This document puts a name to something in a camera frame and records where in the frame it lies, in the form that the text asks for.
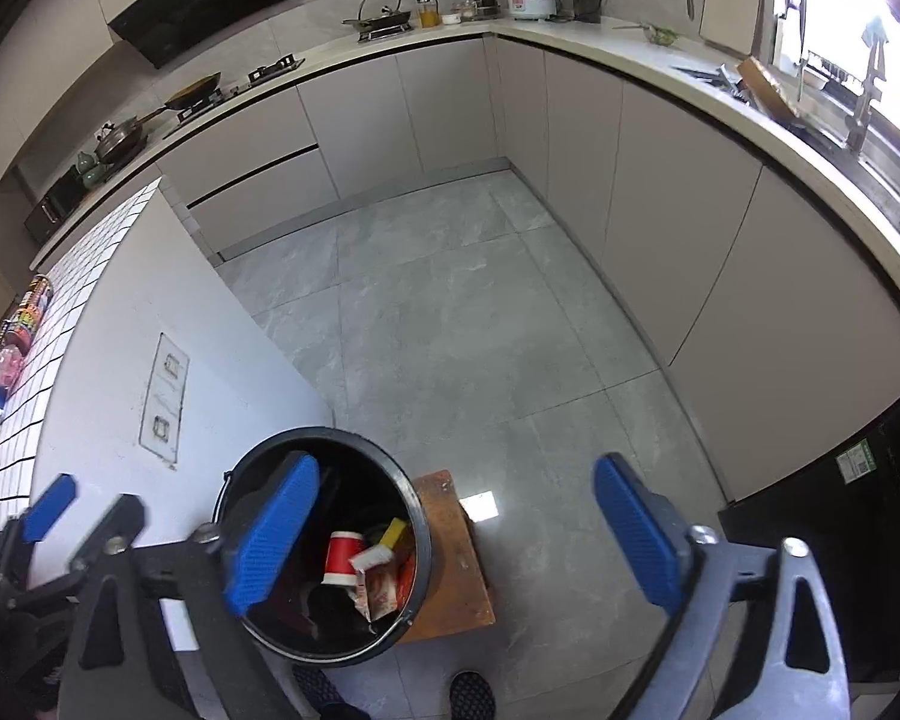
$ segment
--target glass jar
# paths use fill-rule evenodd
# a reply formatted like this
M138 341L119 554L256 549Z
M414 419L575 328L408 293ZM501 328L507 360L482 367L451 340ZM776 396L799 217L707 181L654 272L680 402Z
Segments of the glass jar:
M440 23L440 11L437 0L417 0L416 10L420 15L420 26L437 26Z

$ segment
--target black trash can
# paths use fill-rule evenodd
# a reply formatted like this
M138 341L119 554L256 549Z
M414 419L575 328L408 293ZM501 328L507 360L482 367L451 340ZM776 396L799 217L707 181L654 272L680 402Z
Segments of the black trash can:
M293 450L319 463L317 503L271 594L247 610L244 625L266 647L299 664L360 664L394 645L423 605L433 561L427 518L410 479L379 446L343 430L310 427L279 433L250 450L226 477L214 520L259 490ZM413 529L413 588L403 608L367 623L345 589L321 584L327 544L333 531L356 531L375 543L394 517Z

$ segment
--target blue gripper pad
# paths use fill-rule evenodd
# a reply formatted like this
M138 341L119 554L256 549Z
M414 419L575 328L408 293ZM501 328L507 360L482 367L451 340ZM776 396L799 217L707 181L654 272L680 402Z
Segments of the blue gripper pad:
M593 491L644 597L673 616L690 568L685 523L670 501L647 490L618 454L597 460Z
M60 474L43 491L37 502L26 510L22 519L24 530L21 540L25 544L43 541L50 528L60 519L67 507L77 498L77 482L69 474Z
M224 591L235 614L246 614L248 608L269 595L317 502L318 490L317 461L311 455L303 455L242 534L229 561Z

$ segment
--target shoe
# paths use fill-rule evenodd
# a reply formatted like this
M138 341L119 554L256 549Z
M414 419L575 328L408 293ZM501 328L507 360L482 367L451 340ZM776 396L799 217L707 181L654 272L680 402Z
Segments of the shoe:
M293 665L293 676L300 686L300 692L311 707L320 712L327 704L343 704L343 698L327 675L318 668L307 668L299 664Z
M476 671L461 671L450 683L450 720L493 720L493 689Z

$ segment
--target red paper cup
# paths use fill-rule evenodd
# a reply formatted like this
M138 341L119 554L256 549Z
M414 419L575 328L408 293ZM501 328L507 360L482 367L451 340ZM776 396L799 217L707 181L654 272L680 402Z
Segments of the red paper cup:
M333 531L327 547L327 560L323 566L323 583L338 587L354 587L357 572L350 558L364 550L364 537L353 531Z

